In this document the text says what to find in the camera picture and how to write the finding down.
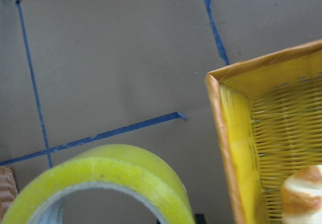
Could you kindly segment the yellow tape roll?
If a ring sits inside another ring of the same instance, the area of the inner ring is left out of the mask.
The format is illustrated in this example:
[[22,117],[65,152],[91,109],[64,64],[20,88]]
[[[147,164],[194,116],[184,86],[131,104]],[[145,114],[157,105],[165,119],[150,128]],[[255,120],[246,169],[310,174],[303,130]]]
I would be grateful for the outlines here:
[[110,189],[132,196],[160,223],[194,223],[186,188],[159,156],[133,145],[92,148],[49,169],[16,197],[3,223],[62,223],[72,193]]

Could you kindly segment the yellow plastic basket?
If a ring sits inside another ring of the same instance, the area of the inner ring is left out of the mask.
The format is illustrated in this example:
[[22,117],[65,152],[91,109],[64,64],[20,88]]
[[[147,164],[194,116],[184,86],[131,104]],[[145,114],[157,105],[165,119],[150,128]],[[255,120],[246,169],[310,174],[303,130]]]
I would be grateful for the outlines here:
[[280,223],[280,189],[321,163],[321,41],[207,73],[235,223]]

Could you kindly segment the brown wicker basket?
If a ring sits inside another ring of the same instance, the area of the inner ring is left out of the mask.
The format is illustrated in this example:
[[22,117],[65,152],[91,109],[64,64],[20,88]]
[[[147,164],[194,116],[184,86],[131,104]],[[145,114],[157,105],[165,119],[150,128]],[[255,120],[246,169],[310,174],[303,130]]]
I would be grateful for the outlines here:
[[1,166],[1,220],[18,195],[14,172]]

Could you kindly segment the toy croissant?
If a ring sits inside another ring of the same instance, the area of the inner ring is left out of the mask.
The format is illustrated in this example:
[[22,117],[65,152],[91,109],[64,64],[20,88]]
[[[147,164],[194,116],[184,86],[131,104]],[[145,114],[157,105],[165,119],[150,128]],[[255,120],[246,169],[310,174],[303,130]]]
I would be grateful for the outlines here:
[[321,223],[321,165],[302,168],[281,188],[283,223]]

